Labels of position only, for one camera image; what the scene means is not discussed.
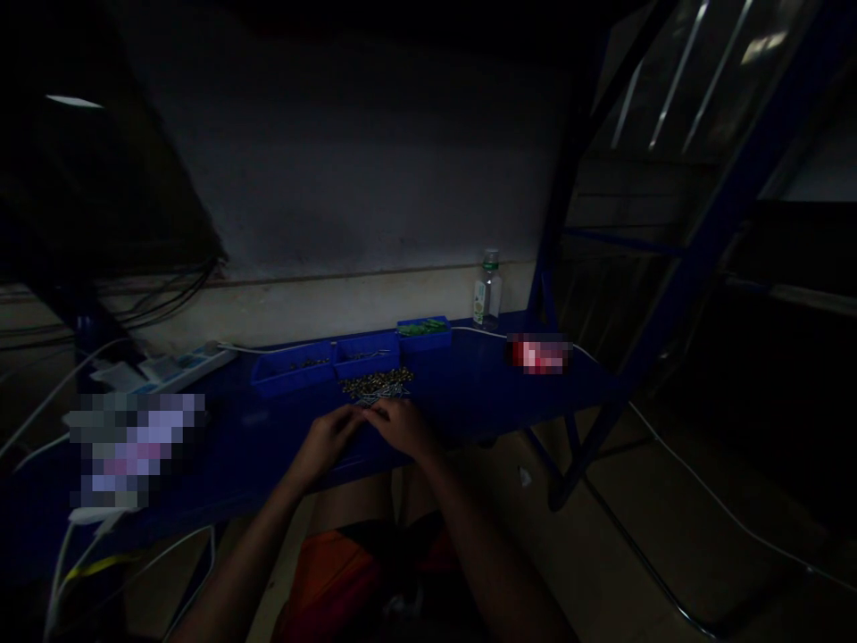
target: small bin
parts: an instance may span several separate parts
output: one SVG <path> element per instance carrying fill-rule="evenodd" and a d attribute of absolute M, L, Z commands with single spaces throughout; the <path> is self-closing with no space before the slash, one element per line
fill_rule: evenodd
<path fill-rule="evenodd" d="M 408 353 L 418 353 L 423 350 L 431 350 L 432 348 L 443 348 L 451 346 L 453 343 L 453 332 L 449 325 L 449 320 L 447 320 L 444 316 L 440 317 L 422 317 L 418 320 L 407 320 L 400 321 L 396 324 L 398 326 L 411 326 L 413 324 L 418 324 L 420 322 L 424 322 L 427 319 L 438 320 L 439 322 L 443 322 L 446 325 L 446 332 L 437 332 L 437 333 L 429 333 L 428 335 L 416 335 L 414 337 L 402 337 L 399 336 L 399 346 L 402 348 L 402 352 L 406 355 Z"/>
<path fill-rule="evenodd" d="M 262 355 L 253 367 L 250 383 L 262 397 L 274 397 L 327 380 L 335 380 L 334 348 L 330 342 Z M 301 364 L 307 360 L 327 359 L 317 366 Z"/>
<path fill-rule="evenodd" d="M 341 380 L 350 380 L 373 372 L 392 371 L 399 367 L 399 336 L 394 332 L 386 332 L 343 339 L 337 342 L 336 354 L 337 376 Z M 354 359 L 355 355 L 361 354 L 375 356 Z"/>

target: person's right hand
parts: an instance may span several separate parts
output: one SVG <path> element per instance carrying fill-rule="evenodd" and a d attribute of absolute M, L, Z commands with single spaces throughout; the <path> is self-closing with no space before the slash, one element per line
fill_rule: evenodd
<path fill-rule="evenodd" d="M 411 400 L 381 398 L 371 409 L 363 411 L 363 417 L 378 429 L 392 448 L 418 463 L 443 452 L 422 413 Z"/>

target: blue workbench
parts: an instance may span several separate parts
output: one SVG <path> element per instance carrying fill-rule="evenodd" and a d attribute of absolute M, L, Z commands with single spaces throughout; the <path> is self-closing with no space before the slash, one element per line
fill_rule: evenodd
<path fill-rule="evenodd" d="M 498 332 L 524 330 L 544 328 L 526 313 L 501 315 Z M 616 380 L 579 351 L 566 375 L 537 377 L 506 364 L 504 348 L 501 338 L 458 330 L 450 347 L 402 355 L 402 364 L 415 375 L 408 383 L 412 399 L 448 447 L 600 405 L 618 390 Z M 187 390 L 205 393 L 211 413 L 209 425 L 199 431 L 202 439 L 190 449 L 193 456 L 179 466 L 181 474 L 163 479 L 164 489 L 153 506 L 121 520 L 92 560 L 258 510 L 312 420 L 350 401 L 336 381 L 262 399 L 249 383 L 256 359 L 258 355 L 239 354 Z M 53 570 L 68 524 L 69 493 L 79 486 L 78 453 L 77 445 L 61 445 L 0 484 L 6 517 L 0 578 L 5 582 L 26 582 Z M 320 489 L 407 462 L 366 424 Z M 90 534 L 88 528 L 75 530 L 69 564 L 91 542 Z"/>

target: floor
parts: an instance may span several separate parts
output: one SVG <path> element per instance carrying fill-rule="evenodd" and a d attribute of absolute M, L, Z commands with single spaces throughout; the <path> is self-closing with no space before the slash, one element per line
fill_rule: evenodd
<path fill-rule="evenodd" d="M 596 409 L 578 414 L 585 436 Z M 812 560 L 824 530 L 776 486 L 705 438 L 654 416 L 666 439 L 733 510 L 764 538 Z M 561 468 L 570 454 L 562 421 L 535 427 Z M 630 414 L 605 448 L 645 435 Z M 519 433 L 490 449 L 471 447 L 455 455 L 460 471 L 494 507 L 512 535 L 545 577 L 584 643 L 703 641 L 667 601 L 589 491 L 579 485 L 557 513 L 547 507 L 548 480 L 532 446 Z M 521 476 L 520 468 L 527 475 Z M 524 486 L 522 478 L 531 482 Z M 673 591 L 699 618 L 716 621 L 795 564 L 743 533 L 657 444 L 596 462 L 589 472 L 613 511 L 661 571 Z M 312 512 L 312 497 L 301 504 L 248 643 L 267 643 L 279 609 L 288 598 L 296 555 Z M 221 543 L 223 556 L 249 518 L 233 521 Z M 159 544 L 150 556 L 167 547 Z M 156 565 L 126 593 L 129 632 L 160 638 L 187 585 L 206 536 L 178 547 L 169 562 Z M 145 564 L 146 559 L 137 563 Z M 824 560 L 829 571 L 857 584 L 857 543 L 847 543 Z M 818 577 L 803 579 L 771 602 L 732 639 L 857 640 L 857 595 Z"/>

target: blue metal rack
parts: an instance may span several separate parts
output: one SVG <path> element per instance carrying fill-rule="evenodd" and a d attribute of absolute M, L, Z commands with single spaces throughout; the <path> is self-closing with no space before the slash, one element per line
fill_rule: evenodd
<path fill-rule="evenodd" d="M 602 102 L 586 123 L 578 127 L 581 132 L 579 136 L 572 134 L 567 137 L 566 145 L 569 149 L 563 151 L 561 158 L 567 154 L 570 159 L 559 163 L 554 180 L 552 194 L 568 198 L 564 198 L 561 203 L 555 203 L 553 198 L 551 201 L 537 271 L 530 291 L 529 310 L 532 313 L 544 307 L 548 319 L 553 321 L 552 325 L 556 327 L 555 313 L 552 313 L 553 292 L 549 286 L 562 233 L 671 256 L 675 263 L 666 287 L 651 308 L 633 350 L 616 374 L 620 384 L 616 390 L 620 393 L 615 394 L 603 407 L 582 445 L 578 447 L 578 441 L 575 439 L 570 442 L 572 464 L 562 475 L 561 484 L 550 497 L 553 510 L 561 508 L 568 500 L 624 412 L 631 394 L 654 366 L 684 311 L 698 294 L 704 280 L 714 271 L 717 261 L 743 219 L 744 212 L 755 201 L 768 177 L 777 168 L 790 141 L 798 134 L 828 83 L 841 69 L 852 51 L 857 25 L 857 5 L 853 2 L 826 0 L 820 3 L 791 63 L 762 108 L 753 130 L 731 164 L 728 174 L 717 187 L 707 211 L 686 247 L 664 247 L 635 239 L 564 228 L 570 186 L 575 180 L 575 175 L 567 170 L 569 167 L 577 167 L 579 157 L 585 149 L 581 149 L 579 145 L 588 145 L 588 141 L 592 140 L 594 132 L 601 126 L 606 112 L 609 111 L 609 105 L 602 107 L 604 101 L 618 97 L 674 5 L 672 2 L 659 2 L 653 8 L 637 40 L 604 92 Z M 544 450 L 540 451 L 540 454 L 546 456 Z M 553 462 L 547 464 L 549 468 L 555 468 Z"/>
<path fill-rule="evenodd" d="M 655 31 L 660 28 L 656 22 L 653 22 L 652 17 L 662 16 L 662 13 L 659 14 L 659 8 L 666 11 L 667 4 L 658 3 L 655 6 L 643 31 L 646 28 L 655 29 Z M 737 153 L 727 175 L 716 189 L 686 246 L 661 246 L 639 239 L 563 227 L 566 210 L 560 207 L 549 212 L 543 233 L 542 249 L 530 292 L 529 306 L 530 311 L 535 313 L 541 304 L 545 310 L 545 318 L 553 328 L 556 328 L 556 316 L 553 311 L 551 270 L 555 261 L 556 247 L 560 242 L 560 233 L 673 258 L 665 288 L 651 307 L 636 344 L 616 374 L 618 386 L 614 388 L 614 395 L 602 407 L 587 439 L 582 444 L 574 416 L 565 416 L 572 455 L 568 470 L 559 471 L 553 458 L 532 430 L 526 429 L 524 433 L 544 462 L 548 474 L 553 478 L 554 484 L 549 497 L 551 508 L 554 511 L 562 508 L 578 482 L 583 480 L 595 501 L 611 519 L 666 598 L 682 617 L 711 639 L 724 639 L 740 629 L 761 610 L 765 601 L 769 600 L 774 593 L 800 580 L 804 576 L 804 570 L 791 570 L 787 576 L 775 579 L 757 596 L 739 605 L 719 622 L 703 622 L 690 613 L 646 558 L 643 550 L 588 479 L 587 469 L 596 459 L 623 453 L 652 441 L 653 438 L 643 438 L 623 447 L 611 449 L 609 452 L 599 453 L 613 426 L 628 406 L 631 395 L 645 374 L 654 366 L 683 313 L 693 302 L 694 297 L 699 294 L 705 280 L 713 273 L 718 260 L 736 233 L 744 212 L 755 201 L 769 176 L 776 170 L 787 146 L 799 133 L 828 83 L 839 72 L 848 55 L 853 51 L 855 32 L 857 32 L 857 4 L 850 0 L 826 0 L 820 3 L 811 24 L 803 34 L 803 40 L 795 50 L 791 63 L 767 104 L 762 108 L 752 131 Z M 628 83 L 631 72 L 637 68 L 645 54 L 645 47 L 636 47 L 643 35 L 641 32 L 635 46 L 628 51 L 604 98 L 609 95 L 615 101 L 620 91 L 616 91 L 614 86 L 621 83 L 619 88 L 621 90 Z M 593 128 L 600 127 L 602 122 L 597 119 L 605 115 L 605 110 L 601 110 L 600 107 L 599 105 L 590 117 L 590 124 L 582 128 L 584 131 L 592 132 Z M 577 161 L 579 157 L 570 162 L 569 166 L 576 167 Z M 555 183 L 563 185 L 573 181 L 574 176 L 567 173 L 560 173 L 555 179 Z M 554 193 L 557 192 L 562 191 L 554 185 Z M 570 191 L 562 193 L 564 196 L 565 194 L 570 196 Z"/>

